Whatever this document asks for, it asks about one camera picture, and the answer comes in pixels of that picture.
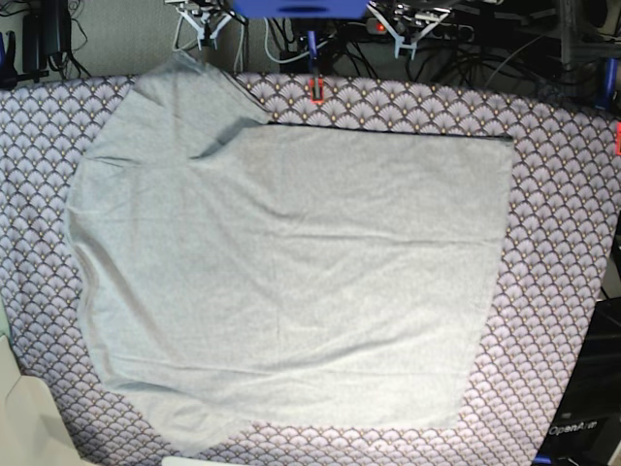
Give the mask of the blue clamp edge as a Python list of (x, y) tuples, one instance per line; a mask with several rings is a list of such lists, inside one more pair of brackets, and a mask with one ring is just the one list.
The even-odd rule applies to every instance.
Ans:
[(38, 83), (49, 75), (39, 37), (27, 39), (22, 46), (22, 72), (16, 70), (16, 33), (1, 34), (1, 89), (12, 90), (19, 83)]
[(594, 104), (598, 110), (608, 111), (612, 106), (616, 92), (618, 66), (618, 58), (607, 58), (605, 60), (603, 77)]

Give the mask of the black OpenArm box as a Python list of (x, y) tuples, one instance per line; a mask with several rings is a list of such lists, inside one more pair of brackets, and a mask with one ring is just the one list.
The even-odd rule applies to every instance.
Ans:
[(610, 465), (620, 453), (620, 300), (596, 305), (535, 465)]

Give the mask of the blue clamp left edge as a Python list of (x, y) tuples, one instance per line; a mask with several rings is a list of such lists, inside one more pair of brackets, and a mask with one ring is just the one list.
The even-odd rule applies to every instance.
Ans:
[(1, 34), (1, 89), (12, 90), (19, 83), (38, 83), (49, 75), (39, 37), (27, 39), (22, 46), (22, 72), (16, 70), (16, 33)]

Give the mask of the patterned purple tablecloth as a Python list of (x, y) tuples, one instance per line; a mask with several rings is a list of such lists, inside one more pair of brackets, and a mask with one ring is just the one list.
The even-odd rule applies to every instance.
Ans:
[[(239, 76), (279, 123), (514, 141), (507, 236), (465, 400), (448, 430), (258, 422), (204, 452), (246, 465), (527, 465), (583, 345), (620, 212), (616, 123), (532, 99), (330, 78)], [(63, 235), (73, 174), (131, 86), (125, 77), (1, 95), (1, 300), (21, 371), (49, 387), (79, 456), (157, 465), (172, 447), (98, 381), (77, 326), (82, 284)]]

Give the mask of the blue orange centre clamp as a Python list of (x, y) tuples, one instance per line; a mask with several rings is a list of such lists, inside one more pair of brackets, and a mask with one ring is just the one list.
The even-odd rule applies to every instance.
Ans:
[(319, 67), (319, 42), (314, 30), (306, 30), (306, 43), (310, 69), (310, 100), (314, 104), (324, 102), (324, 86)]

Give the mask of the black power strip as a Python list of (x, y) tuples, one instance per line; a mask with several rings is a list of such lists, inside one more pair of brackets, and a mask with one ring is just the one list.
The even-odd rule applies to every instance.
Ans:
[[(392, 37), (393, 39), (401, 37), (407, 43), (412, 38), (419, 36), (424, 29), (432, 26), (437, 22), (427, 19), (407, 19), (390, 17), (386, 20), (394, 30), (392, 34), (389, 29), (376, 17), (368, 17), (362, 22), (370, 35)], [(465, 24), (457, 24), (450, 22), (442, 22), (432, 30), (430, 30), (424, 39), (446, 40), (446, 41), (462, 41), (471, 43), (474, 40), (474, 28)]]

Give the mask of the blue clamp right edge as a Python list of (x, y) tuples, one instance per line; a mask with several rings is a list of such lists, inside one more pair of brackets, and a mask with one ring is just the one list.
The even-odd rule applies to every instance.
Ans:
[(616, 92), (618, 66), (618, 58), (607, 58), (605, 60), (603, 77), (594, 104), (598, 110), (608, 111), (612, 106)]

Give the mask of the light grey T-shirt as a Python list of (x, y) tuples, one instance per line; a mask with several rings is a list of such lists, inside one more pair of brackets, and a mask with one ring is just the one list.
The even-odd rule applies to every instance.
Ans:
[(511, 142), (271, 123), (178, 54), (79, 163), (66, 237), (102, 385), (185, 452), (248, 424), (456, 426)]

